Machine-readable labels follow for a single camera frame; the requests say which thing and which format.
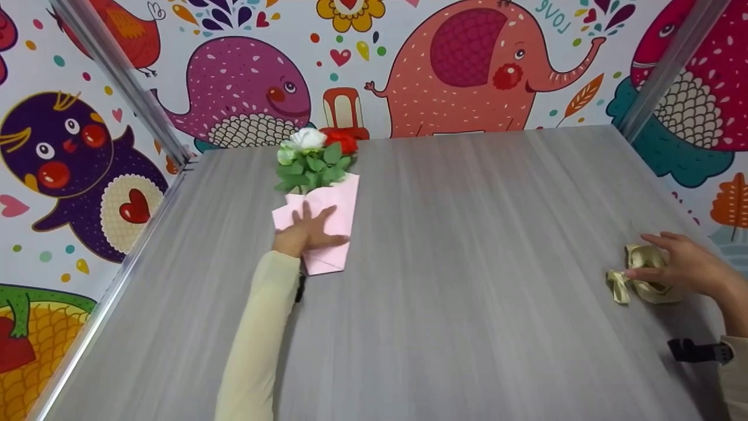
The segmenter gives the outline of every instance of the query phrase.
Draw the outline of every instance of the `beige sleeve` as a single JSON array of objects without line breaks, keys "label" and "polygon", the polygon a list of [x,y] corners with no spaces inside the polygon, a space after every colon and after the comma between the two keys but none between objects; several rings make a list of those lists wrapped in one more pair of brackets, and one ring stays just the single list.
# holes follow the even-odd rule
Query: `beige sleeve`
[{"label": "beige sleeve", "polygon": [[215,407],[216,421],[272,421],[283,331],[298,288],[299,259],[263,256],[236,331]]},{"label": "beige sleeve", "polygon": [[732,361],[719,367],[722,394],[732,421],[748,421],[748,338],[723,336],[730,345]]}]

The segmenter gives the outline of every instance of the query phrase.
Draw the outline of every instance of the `orange leaf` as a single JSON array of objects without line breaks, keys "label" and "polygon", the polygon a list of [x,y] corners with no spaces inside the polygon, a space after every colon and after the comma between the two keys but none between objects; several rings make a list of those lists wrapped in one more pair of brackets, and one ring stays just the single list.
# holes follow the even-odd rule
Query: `orange leaf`
[{"label": "orange leaf", "polygon": [[720,184],[720,192],[711,203],[711,218],[723,225],[748,228],[748,187],[742,172],[732,181]]},{"label": "orange leaf", "polygon": [[600,76],[584,85],[584,88],[574,95],[571,102],[566,106],[566,113],[563,116],[564,118],[576,113],[584,108],[585,105],[589,104],[589,101],[591,101],[600,90],[600,86],[603,84],[603,76],[605,76],[605,73],[600,73]]},{"label": "orange leaf", "polygon": [[169,174],[176,174],[179,172],[177,166],[174,165],[174,161],[172,161],[169,156],[166,156],[166,171],[168,171]]}]

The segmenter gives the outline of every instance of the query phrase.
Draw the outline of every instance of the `tabletop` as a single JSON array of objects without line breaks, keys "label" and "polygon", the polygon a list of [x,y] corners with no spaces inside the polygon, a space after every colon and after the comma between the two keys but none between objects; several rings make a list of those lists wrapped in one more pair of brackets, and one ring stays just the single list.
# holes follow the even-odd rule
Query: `tabletop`
[{"label": "tabletop", "polygon": [[[275,152],[202,156],[47,419],[212,419],[285,204]],[[716,306],[605,285],[640,232],[708,243],[613,127],[365,141],[351,171],[346,269],[291,315],[277,420],[726,419],[716,366],[666,345],[714,342]]]}]

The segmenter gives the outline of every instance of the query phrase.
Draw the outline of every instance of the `pink paper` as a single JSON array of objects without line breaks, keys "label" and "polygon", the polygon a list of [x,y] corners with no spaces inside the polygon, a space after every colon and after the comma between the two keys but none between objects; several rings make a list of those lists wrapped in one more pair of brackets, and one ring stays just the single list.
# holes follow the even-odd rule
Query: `pink paper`
[{"label": "pink paper", "polygon": [[[348,174],[346,179],[332,187],[320,187],[307,195],[286,195],[286,206],[273,211],[275,228],[285,229],[293,224],[293,211],[301,215],[304,200],[309,202],[312,216],[319,215],[322,209],[337,205],[337,209],[325,224],[325,233],[330,235],[350,235],[353,230],[353,216],[356,211],[356,195],[358,194],[358,178],[356,174]],[[309,275],[340,272],[346,266],[348,248],[350,244],[343,244],[328,249],[312,250],[304,254],[304,263]]]}]

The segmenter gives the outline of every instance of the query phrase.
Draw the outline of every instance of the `ribbon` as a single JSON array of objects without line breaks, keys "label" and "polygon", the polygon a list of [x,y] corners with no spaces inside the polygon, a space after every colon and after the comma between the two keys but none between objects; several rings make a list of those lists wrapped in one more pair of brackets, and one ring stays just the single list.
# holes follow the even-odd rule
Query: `ribbon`
[{"label": "ribbon", "polygon": [[[626,246],[627,269],[665,266],[667,266],[667,263],[658,247],[640,244],[628,244]],[[652,304],[678,303],[683,300],[683,294],[677,288],[659,282],[629,279],[623,272],[608,270],[606,283],[613,292],[613,300],[618,304],[625,305],[631,302],[626,288],[628,282],[634,285],[634,290],[642,300]]]}]

